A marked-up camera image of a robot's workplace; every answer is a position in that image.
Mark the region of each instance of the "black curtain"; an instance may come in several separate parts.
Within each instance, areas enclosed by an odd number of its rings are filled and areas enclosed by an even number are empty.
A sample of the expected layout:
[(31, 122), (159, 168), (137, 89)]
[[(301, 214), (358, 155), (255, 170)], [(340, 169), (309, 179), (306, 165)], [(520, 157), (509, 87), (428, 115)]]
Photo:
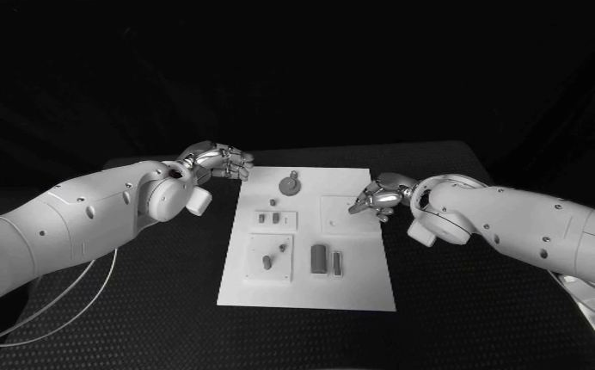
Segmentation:
[(2, 0), (0, 182), (45, 189), (203, 139), (461, 139), (496, 180), (564, 192), (555, 165), (592, 151), (594, 3)]

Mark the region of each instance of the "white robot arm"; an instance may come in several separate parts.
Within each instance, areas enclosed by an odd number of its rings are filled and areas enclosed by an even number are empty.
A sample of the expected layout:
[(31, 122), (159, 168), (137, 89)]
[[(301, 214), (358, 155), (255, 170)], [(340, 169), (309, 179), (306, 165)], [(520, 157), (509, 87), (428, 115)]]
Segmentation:
[(202, 215), (212, 176), (248, 180), (254, 157), (211, 142), (173, 162), (146, 161), (81, 176), (0, 216), (0, 296), (39, 276), (114, 251), (186, 207)]
[(360, 194), (350, 213), (375, 209), (383, 222), (399, 203), (411, 206), (408, 235), (428, 247), (437, 237), (466, 244), (471, 234), (529, 264), (595, 281), (595, 214), (592, 208), (552, 196), (489, 187), (463, 175), (420, 182), (385, 173)]

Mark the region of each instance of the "white board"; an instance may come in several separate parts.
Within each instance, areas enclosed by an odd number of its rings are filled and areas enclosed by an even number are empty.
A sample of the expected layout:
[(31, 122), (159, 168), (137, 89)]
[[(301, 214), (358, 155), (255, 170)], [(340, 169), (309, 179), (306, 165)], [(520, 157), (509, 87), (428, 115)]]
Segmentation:
[[(286, 196), (280, 192), (280, 181), (291, 170), (298, 173), (301, 190), (297, 195)], [(251, 179), (242, 183), (235, 210), (218, 305), (395, 311), (381, 224), (372, 211), (366, 211), (360, 217), (359, 214), (347, 214), (349, 201), (355, 200), (369, 182), (369, 170), (365, 169), (251, 169)], [(271, 206), (271, 199), (277, 201), (275, 207)], [(339, 206), (345, 206), (345, 215), (337, 210)], [(274, 227), (262, 229), (254, 216), (257, 212), (296, 213), (296, 230), (284, 231), (280, 228), (275, 231)], [(324, 219), (337, 225), (326, 232)], [(360, 233), (346, 220), (360, 226)], [(258, 234), (277, 233), (283, 237), (293, 237), (290, 280), (251, 280), (245, 276), (252, 238)], [(342, 277), (333, 277), (332, 263), (329, 276), (311, 274), (310, 249), (314, 244), (326, 245), (330, 255), (342, 252)]]

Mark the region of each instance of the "dark table surface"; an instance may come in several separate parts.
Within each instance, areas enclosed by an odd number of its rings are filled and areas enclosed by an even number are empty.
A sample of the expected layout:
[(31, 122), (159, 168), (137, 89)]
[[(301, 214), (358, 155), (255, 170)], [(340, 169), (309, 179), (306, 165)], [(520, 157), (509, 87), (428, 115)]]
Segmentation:
[[(114, 159), (107, 167), (153, 158)], [(371, 168), (415, 178), (492, 179), (461, 142), (257, 152), (262, 166)], [(213, 202), (143, 231), (120, 249), (101, 298), (41, 342), (0, 351), (3, 369), (595, 368), (595, 334), (546, 271), (500, 256), (474, 236), (425, 248), (399, 207), (383, 228), (396, 312), (218, 306), (239, 182), (205, 185)], [(111, 256), (9, 342), (56, 328), (92, 298)], [(41, 280), (23, 316), (49, 303), (82, 268)]]

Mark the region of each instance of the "cable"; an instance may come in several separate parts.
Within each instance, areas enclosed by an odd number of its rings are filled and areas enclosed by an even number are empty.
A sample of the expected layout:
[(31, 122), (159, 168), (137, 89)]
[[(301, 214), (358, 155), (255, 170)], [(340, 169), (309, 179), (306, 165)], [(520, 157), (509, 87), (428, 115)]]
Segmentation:
[(33, 338), (32, 340), (28, 340), (25, 342), (12, 342), (9, 344), (0, 344), (0, 347), (16, 347), (22, 346), (23, 344), (29, 344), (31, 342), (38, 342), (42, 338), (49, 337), (52, 334), (58, 333), (85, 313), (85, 311), (90, 309), (91, 305), (94, 304), (95, 300), (100, 298), (100, 295), (103, 294), (103, 289), (108, 285), (110, 277), (111, 277), (111, 272), (114, 270), (114, 265), (116, 265), (116, 257), (118, 255), (118, 249), (114, 250), (114, 257), (111, 259), (111, 267), (110, 267), (110, 272), (108, 276), (105, 277), (105, 281), (103, 282), (103, 287), (100, 288), (100, 291), (97, 292), (94, 299), (90, 301), (90, 304), (87, 307), (78, 312), (78, 314), (55, 329), (52, 330), (46, 335)]
[(582, 304), (582, 306), (595, 314), (595, 309), (587, 305), (587, 303), (574, 295), (572, 291), (568, 289), (566, 285), (558, 280), (558, 277), (555, 276), (555, 273), (552, 271), (548, 271), (548, 273), (552, 275), (555, 278), (555, 282), (558, 285), (564, 288), (564, 290), (571, 294), (571, 297), (574, 300)]
[(75, 288), (75, 285), (78, 284), (78, 282), (84, 279), (85, 274), (88, 273), (91, 266), (95, 264), (95, 260), (91, 261), (90, 265), (85, 268), (85, 271), (81, 273), (81, 275), (78, 276), (78, 278), (75, 279), (75, 282), (71, 284), (71, 286), (68, 287), (68, 289), (62, 292), (62, 294), (59, 294), (59, 296), (56, 296), (56, 298), (54, 298), (52, 302), (26, 319), (23, 319), (23, 321), (20, 323), (18, 323), (10, 329), (6, 329), (2, 333), (0, 333), (0, 337), (6, 336), (12, 331), (15, 331), (16, 329), (22, 328), (41, 314), (43, 314), (43, 312), (59, 302), (59, 300), (62, 299), (62, 297), (71, 292), (71, 290)]

